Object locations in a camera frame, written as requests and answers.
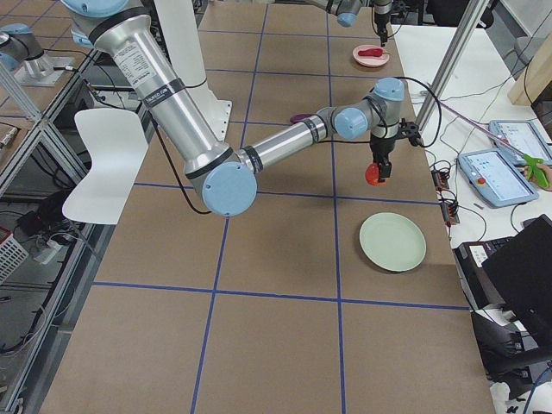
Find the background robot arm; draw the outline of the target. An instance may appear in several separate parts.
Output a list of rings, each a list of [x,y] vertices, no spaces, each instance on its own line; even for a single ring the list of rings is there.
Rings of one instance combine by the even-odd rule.
[[[1,27],[1,63],[21,85],[38,85],[54,73],[52,58],[23,23]]]

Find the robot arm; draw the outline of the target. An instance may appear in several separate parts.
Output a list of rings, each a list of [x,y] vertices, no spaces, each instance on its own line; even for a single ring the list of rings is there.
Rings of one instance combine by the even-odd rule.
[[[66,1],[78,30],[115,61],[154,120],[185,161],[185,176],[205,206],[221,216],[248,209],[257,192],[256,174],[334,135],[353,140],[366,132],[379,168],[391,173],[388,154],[399,136],[405,86],[379,79],[359,103],[328,107],[239,151],[219,140],[187,86],[150,32],[151,18],[139,1]]]
[[[323,9],[327,14],[336,16],[337,22],[345,27],[351,27],[363,7],[363,2],[359,0],[306,0],[312,6]],[[390,22],[392,12],[392,1],[374,0],[372,4],[373,22],[375,24],[374,32],[385,45],[389,39],[387,25]]]

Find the person hand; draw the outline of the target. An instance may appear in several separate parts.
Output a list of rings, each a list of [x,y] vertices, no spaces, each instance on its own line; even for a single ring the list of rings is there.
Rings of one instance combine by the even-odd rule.
[[[537,184],[539,187],[544,189],[545,191],[551,191],[551,185],[552,185],[552,172],[551,168],[544,164],[538,165],[538,171],[543,175],[543,177],[546,179],[546,185],[540,184],[539,181],[537,181]]]

